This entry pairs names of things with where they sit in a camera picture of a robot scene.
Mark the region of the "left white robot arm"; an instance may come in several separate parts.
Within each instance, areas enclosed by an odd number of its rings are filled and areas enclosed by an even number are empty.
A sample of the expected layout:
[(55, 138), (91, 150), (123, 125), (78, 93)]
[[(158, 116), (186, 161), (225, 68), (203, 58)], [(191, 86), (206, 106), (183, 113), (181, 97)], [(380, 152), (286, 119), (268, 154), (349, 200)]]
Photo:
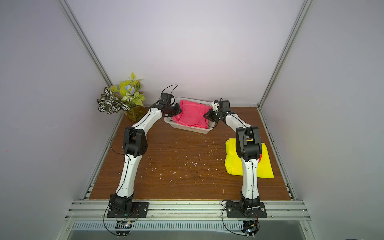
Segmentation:
[(110, 212), (117, 216), (129, 216), (133, 211), (134, 183), (138, 167), (148, 149), (147, 133), (163, 117), (173, 117), (182, 112), (172, 94), (161, 93), (160, 99), (151, 105), (145, 116), (124, 131), (124, 167), (119, 186), (109, 200)]

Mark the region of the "pink raincoat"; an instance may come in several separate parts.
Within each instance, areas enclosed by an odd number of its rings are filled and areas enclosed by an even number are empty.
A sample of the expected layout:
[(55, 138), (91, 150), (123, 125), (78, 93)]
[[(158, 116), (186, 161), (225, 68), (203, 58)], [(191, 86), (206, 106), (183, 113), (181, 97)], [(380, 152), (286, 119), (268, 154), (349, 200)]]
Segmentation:
[(175, 123), (187, 127), (210, 128), (209, 120), (204, 118), (204, 114), (211, 110), (212, 107), (187, 100), (181, 100), (180, 107), (182, 112), (172, 117)]

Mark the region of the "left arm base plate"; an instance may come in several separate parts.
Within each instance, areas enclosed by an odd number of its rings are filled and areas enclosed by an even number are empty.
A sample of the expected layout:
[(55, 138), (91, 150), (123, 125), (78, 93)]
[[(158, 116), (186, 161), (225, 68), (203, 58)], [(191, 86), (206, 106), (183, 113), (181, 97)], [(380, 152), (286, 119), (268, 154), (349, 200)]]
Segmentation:
[(146, 218), (149, 202), (127, 202), (125, 204), (110, 204), (107, 218)]

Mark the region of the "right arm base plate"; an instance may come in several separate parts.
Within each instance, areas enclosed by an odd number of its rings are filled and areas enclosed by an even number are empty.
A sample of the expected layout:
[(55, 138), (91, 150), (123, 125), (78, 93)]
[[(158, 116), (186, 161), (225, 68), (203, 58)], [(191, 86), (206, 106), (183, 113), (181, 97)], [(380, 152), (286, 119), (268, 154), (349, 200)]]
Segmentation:
[(249, 218), (249, 219), (266, 219), (268, 217), (265, 204), (261, 202), (261, 206), (256, 209), (246, 210), (243, 212), (239, 202), (224, 201), (222, 205), (225, 207), (227, 218)]

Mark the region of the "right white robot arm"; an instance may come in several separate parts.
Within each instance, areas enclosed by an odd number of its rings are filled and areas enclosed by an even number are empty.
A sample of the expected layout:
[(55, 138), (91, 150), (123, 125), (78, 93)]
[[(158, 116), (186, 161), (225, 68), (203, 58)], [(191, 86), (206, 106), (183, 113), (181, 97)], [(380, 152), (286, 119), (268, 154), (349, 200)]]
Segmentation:
[(231, 110), (228, 100), (215, 100), (212, 102), (212, 107), (204, 114), (204, 118), (215, 123), (223, 121), (236, 133), (236, 153), (242, 161), (243, 168), (239, 205), (240, 211), (246, 216), (261, 207), (258, 189), (258, 164), (263, 153), (260, 129), (244, 122)]

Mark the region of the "white plastic basket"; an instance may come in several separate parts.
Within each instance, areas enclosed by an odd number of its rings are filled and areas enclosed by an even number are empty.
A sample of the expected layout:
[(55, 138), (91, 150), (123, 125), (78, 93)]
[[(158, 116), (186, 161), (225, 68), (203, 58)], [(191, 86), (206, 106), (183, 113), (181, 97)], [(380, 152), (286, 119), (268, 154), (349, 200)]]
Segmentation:
[[(203, 104), (203, 105), (207, 105), (209, 107), (212, 107), (211, 102), (202, 101), (202, 100), (195, 100), (195, 99), (189, 99), (189, 98), (182, 98), (182, 97), (176, 97), (175, 102), (180, 104), (181, 100), (187, 100), (187, 101), (191, 101), (191, 102), (195, 102), (195, 103), (199, 103), (199, 104)], [(172, 119), (172, 117), (165, 117), (164, 121), (166, 123), (168, 123), (173, 128), (180, 129), (180, 130), (191, 131), (191, 132), (196, 132), (196, 133), (200, 133), (200, 134), (207, 134), (215, 126), (215, 122), (209, 121), (210, 128), (208, 128), (208, 129), (202, 129), (202, 128), (197, 128), (197, 127), (187, 127), (187, 126), (183, 126), (183, 125), (175, 123), (174, 120)]]

